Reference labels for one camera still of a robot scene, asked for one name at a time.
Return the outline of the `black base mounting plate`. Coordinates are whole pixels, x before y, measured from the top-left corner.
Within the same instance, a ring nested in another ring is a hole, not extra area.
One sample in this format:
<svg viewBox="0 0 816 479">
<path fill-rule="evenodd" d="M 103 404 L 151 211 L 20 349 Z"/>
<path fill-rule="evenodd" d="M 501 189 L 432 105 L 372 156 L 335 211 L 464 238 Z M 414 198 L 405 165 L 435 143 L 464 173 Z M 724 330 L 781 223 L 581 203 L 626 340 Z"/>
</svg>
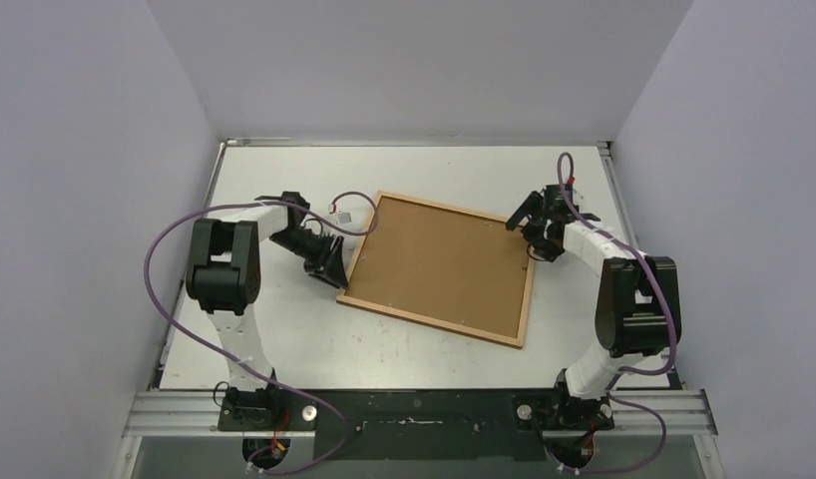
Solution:
<svg viewBox="0 0 816 479">
<path fill-rule="evenodd" d="M 274 471 L 315 458 L 542 461 L 547 446 L 567 457 L 614 427 L 606 400 L 558 388 L 229 393 L 217 430 L 243 433 L 243 454 Z"/>
</svg>

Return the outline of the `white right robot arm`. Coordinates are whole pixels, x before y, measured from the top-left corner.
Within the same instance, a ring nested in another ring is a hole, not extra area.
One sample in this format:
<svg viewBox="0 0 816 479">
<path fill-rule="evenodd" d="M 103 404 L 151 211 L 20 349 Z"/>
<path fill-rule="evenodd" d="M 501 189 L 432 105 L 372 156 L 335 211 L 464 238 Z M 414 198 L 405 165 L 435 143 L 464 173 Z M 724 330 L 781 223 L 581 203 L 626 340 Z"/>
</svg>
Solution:
<svg viewBox="0 0 816 479">
<path fill-rule="evenodd" d="M 595 339 L 558 376 L 560 393 L 549 401 L 552 420 L 572 428 L 602 410 L 608 392 L 626 374 L 656 376 L 640 363 L 668 350 L 681 336 L 676 264 L 623 242 L 600 219 L 580 211 L 569 184 L 530 192 L 505 223 L 527 243 L 529 256 L 552 262 L 565 253 L 579 258 L 600 280 Z"/>
</svg>

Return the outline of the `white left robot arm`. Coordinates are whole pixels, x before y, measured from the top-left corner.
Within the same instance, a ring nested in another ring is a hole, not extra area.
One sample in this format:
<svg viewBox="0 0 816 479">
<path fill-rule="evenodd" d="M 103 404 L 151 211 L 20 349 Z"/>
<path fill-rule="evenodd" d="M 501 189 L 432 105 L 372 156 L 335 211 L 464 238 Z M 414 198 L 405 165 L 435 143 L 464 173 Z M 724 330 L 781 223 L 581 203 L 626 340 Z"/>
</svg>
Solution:
<svg viewBox="0 0 816 479">
<path fill-rule="evenodd" d="M 298 192 L 262 196 L 251 208 L 222 219 L 197 220 L 192 229 L 186 290 L 216 331 L 227 364 L 222 408 L 261 430 L 274 427 L 288 414 L 255 319 L 261 243 L 269 240 L 300 257 L 303 271 L 314 279 L 337 289 L 348 284 L 344 238 L 308 228 L 309 207 Z"/>
</svg>

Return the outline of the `aluminium front rail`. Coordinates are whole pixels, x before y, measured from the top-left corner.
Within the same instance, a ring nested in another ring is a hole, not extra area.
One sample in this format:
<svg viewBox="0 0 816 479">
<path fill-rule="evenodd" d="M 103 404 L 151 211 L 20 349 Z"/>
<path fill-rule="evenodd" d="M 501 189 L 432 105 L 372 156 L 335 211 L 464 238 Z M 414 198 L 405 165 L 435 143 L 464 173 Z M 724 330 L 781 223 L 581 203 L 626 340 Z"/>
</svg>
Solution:
<svg viewBox="0 0 816 479">
<path fill-rule="evenodd" d="M 614 397 L 644 405 L 662 417 L 672 436 L 716 436 L 718 430 L 702 390 L 621 389 Z M 209 391 L 138 393 L 124 429 L 126 437 L 266 437 L 269 432 L 221 430 L 220 407 Z M 652 435 L 657 421 L 629 406 L 612 408 L 614 435 Z"/>
</svg>

